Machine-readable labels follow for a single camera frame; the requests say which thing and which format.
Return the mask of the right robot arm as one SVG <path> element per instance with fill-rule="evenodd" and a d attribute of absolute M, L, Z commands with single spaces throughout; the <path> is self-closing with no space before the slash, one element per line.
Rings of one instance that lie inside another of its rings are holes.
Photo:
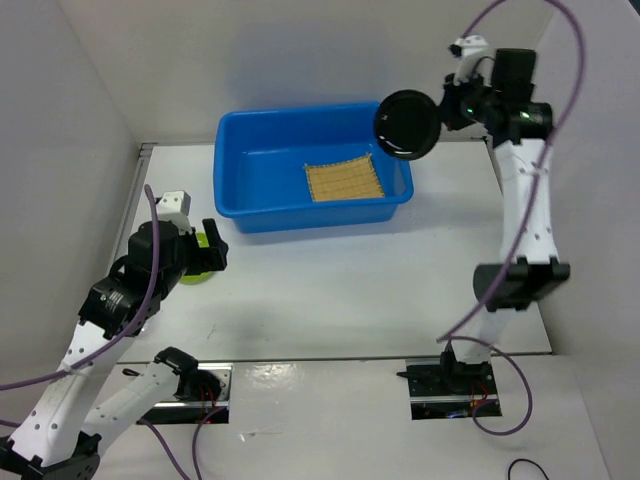
<path fill-rule="evenodd" d="M 473 343 L 462 356 L 447 344 L 437 379 L 448 393 L 467 394 L 490 374 L 489 359 L 513 312 L 527 310 L 568 281 L 551 225 L 549 174 L 554 131 L 550 104 L 533 99 L 537 54 L 491 50 L 477 36 L 451 47 L 458 60 L 444 83 L 442 121 L 450 130 L 482 125 L 492 140 L 503 198 L 499 259 L 481 263 L 473 290 L 482 313 Z"/>

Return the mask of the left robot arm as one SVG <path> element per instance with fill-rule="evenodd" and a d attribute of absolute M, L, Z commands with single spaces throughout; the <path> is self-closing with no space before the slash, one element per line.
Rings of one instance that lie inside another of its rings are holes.
<path fill-rule="evenodd" d="M 168 397 L 200 400 L 211 415 L 220 380 L 191 355 L 167 347 L 124 389 L 95 402 L 124 352 L 183 276 L 222 271 L 228 246 L 214 220 L 194 229 L 167 220 L 144 223 L 128 252 L 94 284 L 53 378 L 27 418 L 1 439 L 1 468 L 22 479 L 91 479 L 102 456 L 129 427 Z"/>

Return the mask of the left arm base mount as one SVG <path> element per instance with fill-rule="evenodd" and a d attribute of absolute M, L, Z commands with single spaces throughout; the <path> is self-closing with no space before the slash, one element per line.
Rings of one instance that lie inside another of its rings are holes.
<path fill-rule="evenodd" d="M 232 373 L 230 363 L 201 363 L 187 387 L 158 402 L 143 419 L 153 425 L 228 423 Z"/>

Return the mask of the green plastic plate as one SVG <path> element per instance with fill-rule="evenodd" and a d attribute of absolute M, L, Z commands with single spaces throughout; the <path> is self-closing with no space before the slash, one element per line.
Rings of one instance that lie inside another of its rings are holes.
<path fill-rule="evenodd" d="M 197 232 L 196 239 L 200 248 L 204 249 L 209 246 L 209 242 L 204 232 Z M 214 275 L 213 272 L 203 272 L 197 275 L 185 275 L 181 278 L 180 283 L 183 285 L 198 285 Z"/>

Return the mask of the black plate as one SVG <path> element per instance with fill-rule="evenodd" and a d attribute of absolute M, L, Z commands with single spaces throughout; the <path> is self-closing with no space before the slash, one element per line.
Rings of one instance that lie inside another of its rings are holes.
<path fill-rule="evenodd" d="M 438 107 L 420 91 L 396 91 L 378 105 L 373 132 L 377 145 L 387 155 L 404 161 L 420 159 L 439 141 Z"/>

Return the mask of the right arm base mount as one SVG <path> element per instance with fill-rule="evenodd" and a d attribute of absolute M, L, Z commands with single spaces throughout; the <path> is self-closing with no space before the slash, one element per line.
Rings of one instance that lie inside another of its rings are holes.
<path fill-rule="evenodd" d="M 471 418 L 502 415 L 492 366 L 455 365 L 446 370 L 441 361 L 407 361 L 396 376 L 405 380 L 413 420 Z"/>

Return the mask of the woven bamboo mat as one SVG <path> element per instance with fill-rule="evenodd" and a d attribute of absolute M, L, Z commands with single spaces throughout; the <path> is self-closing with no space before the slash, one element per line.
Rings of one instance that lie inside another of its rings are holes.
<path fill-rule="evenodd" d="M 305 165 L 304 170 L 316 203 L 385 197 L 371 153 L 332 164 Z"/>

